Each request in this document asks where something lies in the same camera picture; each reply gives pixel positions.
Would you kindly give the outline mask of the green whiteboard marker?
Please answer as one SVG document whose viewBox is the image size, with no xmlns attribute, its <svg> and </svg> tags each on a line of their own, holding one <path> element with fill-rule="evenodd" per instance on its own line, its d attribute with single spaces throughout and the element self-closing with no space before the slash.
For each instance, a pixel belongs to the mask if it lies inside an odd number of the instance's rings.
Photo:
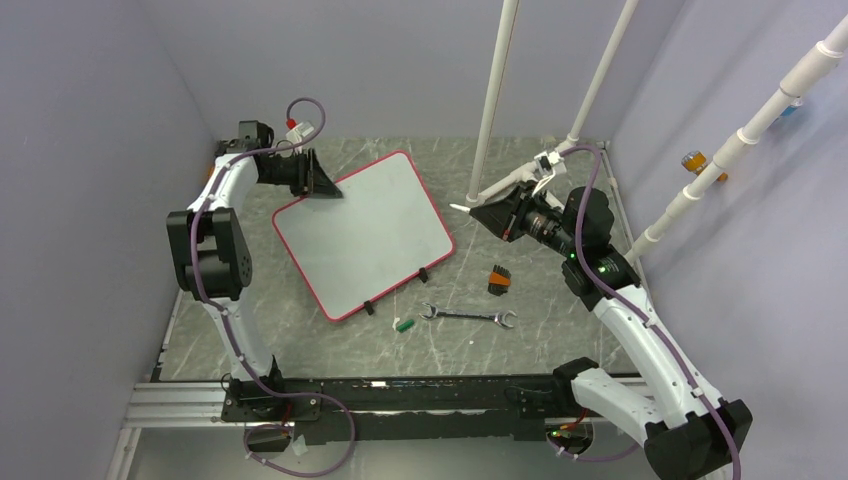
<svg viewBox="0 0 848 480">
<path fill-rule="evenodd" d="M 471 211 L 470 207 L 467 207 L 467 206 L 464 206 L 464 205 L 451 203 L 451 204 L 449 204 L 449 206 L 450 206 L 450 208 L 457 210 L 459 212 L 463 212 L 465 214 L 469 214 L 470 211 Z"/>
</svg>

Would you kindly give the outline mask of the pink framed whiteboard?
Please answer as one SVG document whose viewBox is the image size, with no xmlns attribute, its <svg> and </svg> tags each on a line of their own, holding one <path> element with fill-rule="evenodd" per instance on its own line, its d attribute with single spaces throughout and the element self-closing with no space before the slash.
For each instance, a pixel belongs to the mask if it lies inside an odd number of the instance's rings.
<svg viewBox="0 0 848 480">
<path fill-rule="evenodd" d="M 451 256 L 456 242 L 410 154 L 341 177 L 339 199 L 308 197 L 271 224 L 325 318 L 341 322 Z"/>
</svg>

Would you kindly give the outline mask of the green marker cap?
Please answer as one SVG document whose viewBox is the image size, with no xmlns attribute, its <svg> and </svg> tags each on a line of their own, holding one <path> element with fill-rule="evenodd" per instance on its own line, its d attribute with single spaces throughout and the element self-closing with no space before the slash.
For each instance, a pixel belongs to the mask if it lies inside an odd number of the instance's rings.
<svg viewBox="0 0 848 480">
<path fill-rule="evenodd" d="M 409 319 L 409 320 L 406 320 L 402 323 L 399 323 L 395 327 L 395 330 L 399 333 L 405 332 L 405 331 L 409 330 L 410 328 L 412 328 L 414 325 L 415 325 L 415 321 L 413 319 Z"/>
</svg>

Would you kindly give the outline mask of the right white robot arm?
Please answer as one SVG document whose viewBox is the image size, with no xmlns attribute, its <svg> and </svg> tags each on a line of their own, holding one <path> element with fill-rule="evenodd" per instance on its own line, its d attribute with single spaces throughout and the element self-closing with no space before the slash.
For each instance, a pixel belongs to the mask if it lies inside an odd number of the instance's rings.
<svg viewBox="0 0 848 480">
<path fill-rule="evenodd" d="M 661 479 L 708 479 L 720 471 L 740 478 L 752 413 L 743 401 L 725 399 L 673 340 L 637 272 L 611 243 L 607 196 L 578 187 L 555 208 L 533 190 L 519 185 L 470 215 L 505 242 L 528 236 L 562 255 L 566 286 L 614 335 L 649 389 L 638 394 L 579 358 L 553 372 L 555 409 L 604 417 L 643 450 Z"/>
</svg>

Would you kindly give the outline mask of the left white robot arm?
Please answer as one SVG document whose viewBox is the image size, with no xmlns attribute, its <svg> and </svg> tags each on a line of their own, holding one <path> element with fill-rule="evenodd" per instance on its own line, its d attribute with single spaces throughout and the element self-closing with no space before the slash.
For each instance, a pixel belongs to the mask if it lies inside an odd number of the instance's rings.
<svg viewBox="0 0 848 480">
<path fill-rule="evenodd" d="M 230 362 L 226 390 L 233 402 L 247 403 L 264 420 L 285 411 L 288 394 L 252 318 L 248 288 L 254 268 L 239 213 L 257 185 L 283 186 L 297 198 L 342 195 L 308 145 L 323 128 L 293 119 L 287 127 L 277 142 L 269 125 L 240 122 L 236 138 L 218 141 L 199 196 L 166 218 L 177 283 L 203 305 L 225 347 Z"/>
</svg>

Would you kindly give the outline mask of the silver open end wrench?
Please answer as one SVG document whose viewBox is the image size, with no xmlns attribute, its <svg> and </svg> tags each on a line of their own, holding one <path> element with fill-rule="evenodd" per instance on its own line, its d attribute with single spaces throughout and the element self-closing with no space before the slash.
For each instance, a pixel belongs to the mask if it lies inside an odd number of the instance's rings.
<svg viewBox="0 0 848 480">
<path fill-rule="evenodd" d="M 426 311 L 419 314 L 419 317 L 424 320 L 433 320 L 436 318 L 455 318 L 464 320 L 479 320 L 490 322 L 505 329 L 512 329 L 513 325 L 508 323 L 509 318 L 517 318 L 518 315 L 513 310 L 502 310 L 497 312 L 477 312 L 456 310 L 436 306 L 434 304 L 423 302 Z"/>
</svg>

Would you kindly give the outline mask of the orange wall knob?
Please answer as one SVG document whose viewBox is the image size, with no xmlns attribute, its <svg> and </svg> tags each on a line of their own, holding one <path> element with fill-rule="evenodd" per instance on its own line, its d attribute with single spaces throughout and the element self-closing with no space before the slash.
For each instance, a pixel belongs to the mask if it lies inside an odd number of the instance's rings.
<svg viewBox="0 0 848 480">
<path fill-rule="evenodd" d="M 688 172 L 700 175 L 707 167 L 708 160 L 700 151 L 690 151 L 681 160 L 681 165 Z"/>
</svg>

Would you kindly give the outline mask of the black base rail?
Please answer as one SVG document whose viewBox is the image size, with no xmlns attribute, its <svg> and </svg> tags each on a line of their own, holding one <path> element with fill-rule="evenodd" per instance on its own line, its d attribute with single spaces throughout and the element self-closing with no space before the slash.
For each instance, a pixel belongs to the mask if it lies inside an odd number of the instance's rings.
<svg viewBox="0 0 848 480">
<path fill-rule="evenodd" d="M 220 418 L 246 426 L 283 424 L 308 445 L 359 441 L 548 439 L 582 453 L 596 435 L 594 413 L 554 395 L 550 374 L 384 378 L 287 378 L 287 398 L 255 386 L 224 393 Z"/>
</svg>

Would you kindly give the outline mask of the blue wall knob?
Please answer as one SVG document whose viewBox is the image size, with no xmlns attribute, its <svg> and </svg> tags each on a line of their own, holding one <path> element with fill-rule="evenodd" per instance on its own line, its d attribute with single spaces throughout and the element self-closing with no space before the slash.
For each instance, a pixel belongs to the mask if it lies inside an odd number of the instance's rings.
<svg viewBox="0 0 848 480">
<path fill-rule="evenodd" d="M 796 97 L 792 100 L 790 104 L 786 106 L 786 108 L 779 115 L 780 118 L 785 118 L 792 115 L 795 111 L 803 106 L 803 99 L 801 97 Z"/>
</svg>

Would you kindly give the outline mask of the white pvc pipe frame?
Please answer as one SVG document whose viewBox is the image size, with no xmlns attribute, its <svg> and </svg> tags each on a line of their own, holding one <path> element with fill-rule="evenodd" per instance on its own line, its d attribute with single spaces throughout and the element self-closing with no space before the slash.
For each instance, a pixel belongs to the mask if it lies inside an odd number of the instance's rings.
<svg viewBox="0 0 848 480">
<path fill-rule="evenodd" d="M 651 266 L 846 262 L 847 63 L 783 82 L 806 73 L 809 52 L 846 49 L 845 2 L 511 1 L 495 71 L 517 53 L 525 9 L 541 28 L 547 91 L 579 70 L 547 111 L 565 108 L 567 140 L 613 104 L 601 132 Z M 796 97 L 803 106 L 780 118 Z M 681 165 L 695 150 L 708 160 L 698 176 Z"/>
</svg>

